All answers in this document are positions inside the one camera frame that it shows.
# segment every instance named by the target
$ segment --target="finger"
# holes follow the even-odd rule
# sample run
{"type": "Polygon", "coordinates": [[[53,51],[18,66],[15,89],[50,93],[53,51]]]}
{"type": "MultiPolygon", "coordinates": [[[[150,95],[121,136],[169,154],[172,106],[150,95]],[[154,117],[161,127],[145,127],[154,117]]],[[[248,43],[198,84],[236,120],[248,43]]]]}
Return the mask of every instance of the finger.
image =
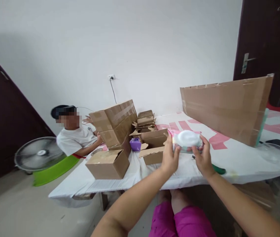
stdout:
{"type": "Polygon", "coordinates": [[[175,152],[174,152],[174,160],[175,161],[178,161],[180,150],[181,150],[181,147],[177,146],[176,149],[175,149],[175,152]]]}
{"type": "Polygon", "coordinates": [[[204,149],[210,150],[210,143],[208,142],[208,140],[203,135],[200,135],[200,139],[205,144],[204,149]]]}
{"type": "Polygon", "coordinates": [[[199,159],[200,158],[200,153],[199,153],[197,147],[196,146],[192,146],[192,149],[193,149],[193,153],[195,155],[195,159],[199,159]]]}
{"type": "Polygon", "coordinates": [[[166,139],[164,150],[167,151],[167,152],[171,152],[173,154],[173,143],[172,143],[172,136],[171,135],[168,135],[168,137],[166,139]]]}

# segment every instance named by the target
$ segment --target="white lid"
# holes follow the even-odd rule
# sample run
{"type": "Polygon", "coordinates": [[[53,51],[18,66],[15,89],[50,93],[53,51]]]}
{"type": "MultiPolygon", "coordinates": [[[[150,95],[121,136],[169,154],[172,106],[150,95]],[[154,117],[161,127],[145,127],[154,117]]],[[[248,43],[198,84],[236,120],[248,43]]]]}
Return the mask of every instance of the white lid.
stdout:
{"type": "Polygon", "coordinates": [[[180,146],[198,146],[200,143],[200,135],[190,130],[181,131],[177,136],[177,143],[180,146]]]}

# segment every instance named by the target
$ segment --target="white t-shirt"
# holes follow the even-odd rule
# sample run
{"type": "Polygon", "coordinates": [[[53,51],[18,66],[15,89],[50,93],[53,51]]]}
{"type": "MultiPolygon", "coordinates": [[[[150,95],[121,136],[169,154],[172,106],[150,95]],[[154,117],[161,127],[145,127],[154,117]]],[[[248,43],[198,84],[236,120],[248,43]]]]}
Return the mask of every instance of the white t-shirt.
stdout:
{"type": "Polygon", "coordinates": [[[63,128],[57,136],[57,144],[67,156],[72,155],[96,142],[97,136],[93,134],[95,131],[96,128],[90,123],[82,123],[76,130],[63,128]]]}

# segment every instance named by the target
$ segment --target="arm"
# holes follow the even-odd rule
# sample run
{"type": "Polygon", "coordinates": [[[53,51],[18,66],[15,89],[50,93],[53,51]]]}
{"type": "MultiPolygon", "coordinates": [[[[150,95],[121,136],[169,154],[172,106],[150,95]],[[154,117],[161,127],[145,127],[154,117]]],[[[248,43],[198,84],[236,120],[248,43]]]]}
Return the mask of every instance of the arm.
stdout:
{"type": "Polygon", "coordinates": [[[94,151],[102,143],[103,143],[103,140],[102,140],[101,136],[97,133],[97,140],[96,140],[96,142],[94,142],[92,145],[90,145],[90,146],[88,146],[86,148],[81,148],[80,150],[78,150],[74,154],[79,155],[79,156],[86,156],[89,153],[91,153],[92,151],[94,151]]]}
{"type": "Polygon", "coordinates": [[[200,154],[196,147],[193,147],[197,167],[245,233],[250,237],[280,236],[280,223],[214,171],[210,144],[203,136],[200,137],[205,143],[203,153],[200,154]]]}
{"type": "Polygon", "coordinates": [[[178,168],[180,147],[173,155],[172,138],[168,137],[160,168],[121,195],[96,226],[92,237],[127,236],[154,196],[178,168]]]}

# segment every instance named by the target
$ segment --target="boy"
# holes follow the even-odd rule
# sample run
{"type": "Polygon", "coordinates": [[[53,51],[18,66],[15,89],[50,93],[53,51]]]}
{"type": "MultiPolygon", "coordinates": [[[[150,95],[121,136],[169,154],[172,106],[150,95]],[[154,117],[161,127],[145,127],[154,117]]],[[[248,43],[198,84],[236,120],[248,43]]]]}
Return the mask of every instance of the boy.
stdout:
{"type": "Polygon", "coordinates": [[[63,123],[64,128],[57,136],[57,144],[67,155],[87,156],[94,151],[103,140],[91,123],[80,123],[80,116],[75,106],[59,105],[51,111],[56,123],[63,123]]]}

